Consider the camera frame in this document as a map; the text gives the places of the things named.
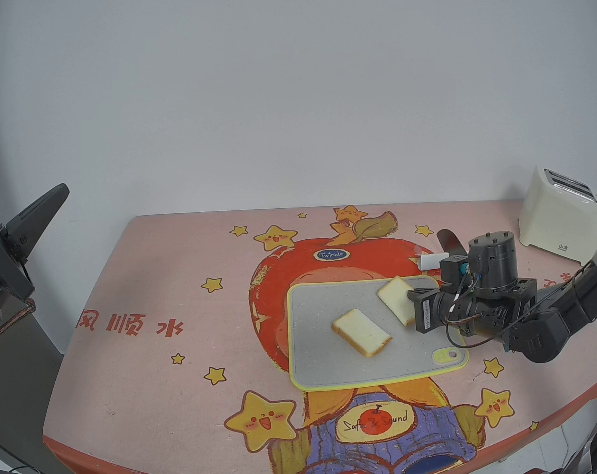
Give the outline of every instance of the cable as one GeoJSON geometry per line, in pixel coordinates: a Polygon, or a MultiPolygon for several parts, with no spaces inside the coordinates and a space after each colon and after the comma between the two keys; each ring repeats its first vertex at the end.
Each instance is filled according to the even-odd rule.
{"type": "MultiPolygon", "coordinates": [[[[463,276],[463,279],[461,280],[461,284],[459,284],[458,289],[456,290],[456,293],[458,294],[461,291],[461,286],[463,285],[464,281],[465,281],[465,276],[466,274],[463,276]]],[[[468,316],[467,318],[464,318],[462,320],[458,320],[458,321],[452,321],[448,319],[448,314],[452,311],[452,309],[454,308],[455,305],[461,305],[463,302],[466,302],[466,300],[468,298],[468,295],[472,292],[472,290],[474,290],[474,288],[476,287],[476,285],[478,284],[478,276],[476,277],[475,280],[472,281],[472,284],[469,286],[468,289],[466,289],[462,294],[460,294],[459,296],[457,296],[454,301],[452,302],[452,305],[450,305],[450,307],[448,309],[446,309],[446,314],[445,314],[445,318],[442,321],[442,323],[447,327],[448,325],[460,325],[462,323],[467,323],[470,320],[474,320],[477,318],[481,317],[481,314],[475,314],[474,316],[468,316]]]]}
{"type": "Polygon", "coordinates": [[[566,281],[562,286],[560,286],[559,288],[554,289],[553,291],[551,291],[550,293],[548,293],[546,296],[540,298],[540,300],[538,300],[533,307],[531,307],[530,309],[527,309],[526,311],[524,311],[520,316],[518,316],[514,321],[512,321],[511,323],[509,323],[505,328],[503,328],[502,330],[499,330],[497,333],[495,333],[493,336],[488,337],[487,339],[485,339],[484,341],[481,341],[480,343],[475,343],[475,344],[465,344],[465,345],[460,345],[460,344],[456,344],[452,338],[450,337],[450,333],[448,330],[449,325],[446,325],[446,336],[448,337],[448,341],[450,341],[450,344],[452,344],[455,348],[461,348],[461,349],[468,349],[468,348],[476,348],[478,346],[482,346],[483,344],[487,344],[490,341],[493,341],[496,337],[501,336],[502,334],[504,334],[507,330],[509,330],[510,328],[513,328],[514,326],[516,326],[517,323],[521,322],[522,320],[524,320],[524,318],[526,318],[529,314],[531,314],[531,312],[533,312],[533,310],[539,306],[542,302],[544,302],[545,300],[547,300],[548,297],[550,297],[551,295],[553,295],[553,293],[566,288],[569,284],[571,284],[571,286],[573,287],[573,290],[575,289],[575,278],[580,275],[581,273],[583,273],[588,266],[592,263],[592,260],[590,262],[588,262],[586,265],[584,265],[581,269],[578,269],[576,273],[573,274],[573,277],[571,278],[571,280],[566,281]]]}
{"type": "Polygon", "coordinates": [[[41,474],[41,470],[39,470],[39,469],[36,469],[35,467],[31,467],[30,465],[22,465],[22,466],[20,466],[20,467],[15,467],[15,468],[13,468],[13,469],[9,470],[9,472],[15,472],[15,471],[17,471],[18,469],[32,469],[32,470],[34,470],[35,472],[39,472],[39,474],[41,474]]]}

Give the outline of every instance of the red apple print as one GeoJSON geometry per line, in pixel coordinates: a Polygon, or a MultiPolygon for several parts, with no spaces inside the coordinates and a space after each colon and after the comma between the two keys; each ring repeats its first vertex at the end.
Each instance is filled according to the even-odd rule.
{"type": "Polygon", "coordinates": [[[360,415],[360,428],[368,435],[379,435],[390,429],[393,423],[393,417],[386,411],[380,409],[368,409],[360,415]]]}

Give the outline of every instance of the white toaster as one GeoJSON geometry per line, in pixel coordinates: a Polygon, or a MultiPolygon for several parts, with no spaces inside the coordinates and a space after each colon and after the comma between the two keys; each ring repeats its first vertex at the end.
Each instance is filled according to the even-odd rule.
{"type": "Polygon", "coordinates": [[[536,167],[518,224],[524,246],[583,265],[597,250],[597,193],[575,179],[536,167]]]}

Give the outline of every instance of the white bread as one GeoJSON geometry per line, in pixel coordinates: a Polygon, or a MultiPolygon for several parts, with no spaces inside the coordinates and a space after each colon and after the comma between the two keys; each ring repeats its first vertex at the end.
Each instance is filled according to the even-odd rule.
{"type": "Polygon", "coordinates": [[[377,296],[405,326],[415,322],[415,305],[408,298],[408,290],[410,289],[413,289],[413,287],[401,277],[395,276],[377,292],[377,296]]]}
{"type": "Polygon", "coordinates": [[[382,351],[392,339],[360,309],[353,309],[341,316],[332,323],[331,328],[367,358],[382,351]]]}

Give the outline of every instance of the white wall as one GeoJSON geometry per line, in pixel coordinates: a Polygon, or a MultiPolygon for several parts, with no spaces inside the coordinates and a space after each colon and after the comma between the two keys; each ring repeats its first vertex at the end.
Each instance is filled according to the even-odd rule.
{"type": "Polygon", "coordinates": [[[597,188],[597,0],[0,0],[0,217],[64,350],[138,214],[597,188]]]}

